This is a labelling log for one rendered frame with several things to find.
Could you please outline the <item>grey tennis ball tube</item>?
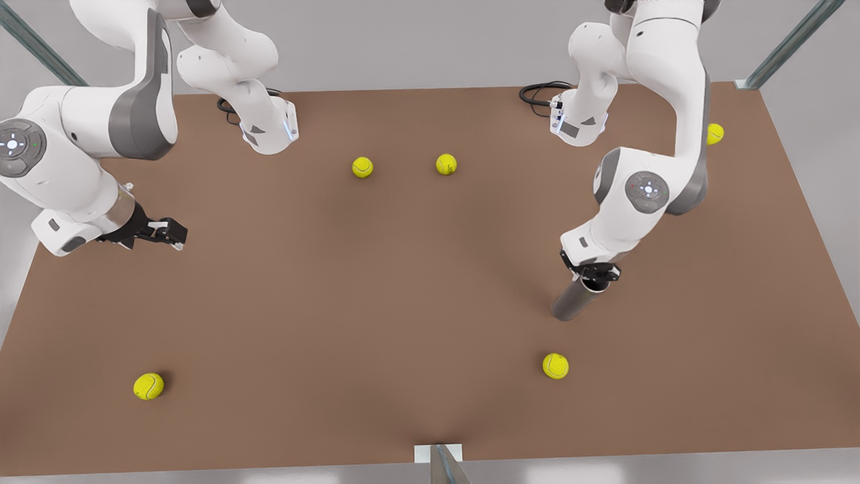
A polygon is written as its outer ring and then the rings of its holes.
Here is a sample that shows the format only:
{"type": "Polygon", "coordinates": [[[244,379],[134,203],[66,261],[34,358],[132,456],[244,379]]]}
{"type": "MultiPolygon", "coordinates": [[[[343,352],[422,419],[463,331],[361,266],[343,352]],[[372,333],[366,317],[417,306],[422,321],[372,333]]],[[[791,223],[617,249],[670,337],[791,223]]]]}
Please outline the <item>grey tennis ball tube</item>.
{"type": "Polygon", "coordinates": [[[609,281],[591,280],[577,276],[568,288],[559,295],[551,307],[551,313],[559,321],[571,321],[589,306],[611,285],[609,281]]]}

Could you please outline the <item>silver frame post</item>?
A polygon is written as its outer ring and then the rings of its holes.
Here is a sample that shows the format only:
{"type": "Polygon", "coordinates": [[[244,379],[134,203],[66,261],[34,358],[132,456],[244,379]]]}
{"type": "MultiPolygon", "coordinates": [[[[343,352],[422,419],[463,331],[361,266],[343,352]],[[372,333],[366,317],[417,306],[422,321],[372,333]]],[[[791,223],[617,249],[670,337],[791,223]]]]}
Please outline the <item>silver frame post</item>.
{"type": "Polygon", "coordinates": [[[6,0],[0,0],[0,26],[64,85],[89,85],[6,0]]]}
{"type": "Polygon", "coordinates": [[[758,91],[847,0],[819,0],[746,79],[734,80],[738,91],[758,91]]]}
{"type": "Polygon", "coordinates": [[[463,444],[415,445],[414,461],[429,463],[429,484],[471,484],[461,466],[463,444]]]}

